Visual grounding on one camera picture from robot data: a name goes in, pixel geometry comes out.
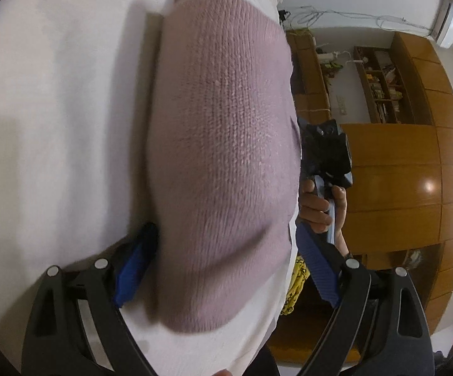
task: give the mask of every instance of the metal rivet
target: metal rivet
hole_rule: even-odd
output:
[[[397,267],[397,268],[395,269],[395,273],[396,273],[396,275],[398,275],[399,277],[405,277],[405,276],[408,275],[408,272],[407,272],[406,269],[403,268],[403,267]]]
[[[108,260],[106,260],[106,258],[99,258],[94,263],[94,267],[96,267],[99,270],[105,269],[107,266],[108,266]]]
[[[357,260],[355,260],[354,258],[347,259],[345,264],[347,265],[347,267],[349,269],[358,269],[360,266],[359,262]]]
[[[50,268],[47,269],[47,275],[49,277],[54,277],[59,272],[60,272],[60,269],[58,266],[50,266]]]

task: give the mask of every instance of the bookshelf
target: bookshelf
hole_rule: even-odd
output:
[[[388,49],[356,46],[354,59],[372,123],[415,124],[408,92]]]

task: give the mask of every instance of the white bed sheet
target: white bed sheet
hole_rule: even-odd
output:
[[[249,1],[278,21],[277,0]],[[0,348],[18,368],[44,270],[89,259],[151,218],[145,125],[172,2],[0,2]],[[295,255],[293,245],[217,332],[177,335],[152,322],[140,302],[152,297],[150,275],[124,318],[161,375],[242,374],[274,327]]]

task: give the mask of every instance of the pink knitted sweater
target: pink knitted sweater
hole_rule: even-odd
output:
[[[182,0],[165,18],[147,157],[159,315],[173,330],[225,324],[288,257],[291,72],[284,32],[245,0]]]

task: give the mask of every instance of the air conditioner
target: air conditioner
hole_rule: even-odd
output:
[[[431,36],[441,48],[453,45],[453,0],[443,0],[441,3]]]

